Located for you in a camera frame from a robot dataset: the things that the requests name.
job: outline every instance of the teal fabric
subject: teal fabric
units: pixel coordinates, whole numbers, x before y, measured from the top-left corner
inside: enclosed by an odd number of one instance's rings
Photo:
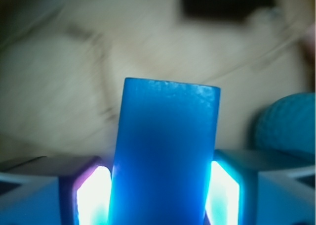
[[[315,155],[315,93],[290,95],[272,104],[259,118],[255,146]]]

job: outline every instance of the blue rectangular block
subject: blue rectangular block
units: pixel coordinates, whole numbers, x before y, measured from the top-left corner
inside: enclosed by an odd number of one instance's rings
[[[111,225],[201,225],[220,89],[127,78],[110,201]]]

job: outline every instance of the blue object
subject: blue object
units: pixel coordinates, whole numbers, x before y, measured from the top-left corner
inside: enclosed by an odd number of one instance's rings
[[[125,80],[111,225],[201,225],[218,118],[217,87]]]
[[[315,93],[284,97],[260,117],[255,132],[256,147],[276,149],[315,160]]]
[[[0,190],[1,225],[61,224],[58,178],[0,173],[4,182],[18,187]]]

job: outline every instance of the blurry background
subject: blurry background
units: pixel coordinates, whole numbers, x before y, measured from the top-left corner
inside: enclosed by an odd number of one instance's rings
[[[266,106],[315,87],[315,0],[274,1],[235,21],[181,0],[0,0],[0,160],[112,156],[126,77],[220,87],[216,147],[251,147]]]

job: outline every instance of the glowing light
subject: glowing light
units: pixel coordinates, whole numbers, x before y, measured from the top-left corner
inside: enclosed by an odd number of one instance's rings
[[[238,225],[239,184],[215,161],[205,209],[212,225]]]
[[[108,222],[111,195],[111,173],[97,167],[77,190],[80,225],[105,225]]]

